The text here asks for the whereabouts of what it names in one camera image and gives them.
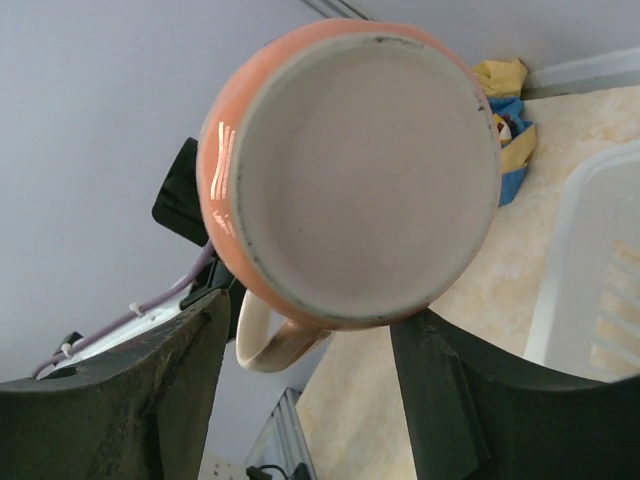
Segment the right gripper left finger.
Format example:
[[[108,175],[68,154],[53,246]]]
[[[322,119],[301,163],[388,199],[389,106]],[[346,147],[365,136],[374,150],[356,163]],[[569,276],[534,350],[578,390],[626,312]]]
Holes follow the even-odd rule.
[[[197,478],[229,325],[216,290],[88,360],[3,383],[2,478]]]

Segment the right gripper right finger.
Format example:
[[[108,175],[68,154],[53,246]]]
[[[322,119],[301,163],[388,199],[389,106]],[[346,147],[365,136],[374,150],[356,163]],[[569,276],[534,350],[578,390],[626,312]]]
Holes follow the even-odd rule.
[[[390,335],[418,478],[638,478],[637,377],[561,373],[429,309]]]

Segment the blue and yellow cloth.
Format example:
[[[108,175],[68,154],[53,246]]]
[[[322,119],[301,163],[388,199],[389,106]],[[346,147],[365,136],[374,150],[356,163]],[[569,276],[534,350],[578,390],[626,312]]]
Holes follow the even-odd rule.
[[[528,160],[537,147],[533,122],[523,116],[521,98],[528,70],[518,59],[486,60],[473,71],[487,96],[501,144],[501,193],[499,206],[516,197],[528,171]]]

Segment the pink ceramic mug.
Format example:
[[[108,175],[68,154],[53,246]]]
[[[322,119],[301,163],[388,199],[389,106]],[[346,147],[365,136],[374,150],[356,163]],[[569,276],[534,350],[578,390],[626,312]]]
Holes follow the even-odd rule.
[[[278,372],[455,283],[494,217],[501,147],[450,49],[411,25],[336,18],[272,40],[229,78],[196,176],[208,236],[246,289],[237,360]]]

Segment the white plastic dish rack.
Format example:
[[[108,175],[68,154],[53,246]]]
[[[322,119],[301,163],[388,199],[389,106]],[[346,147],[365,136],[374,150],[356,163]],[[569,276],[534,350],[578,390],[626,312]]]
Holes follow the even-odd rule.
[[[567,178],[524,356],[601,382],[638,375],[638,142]]]

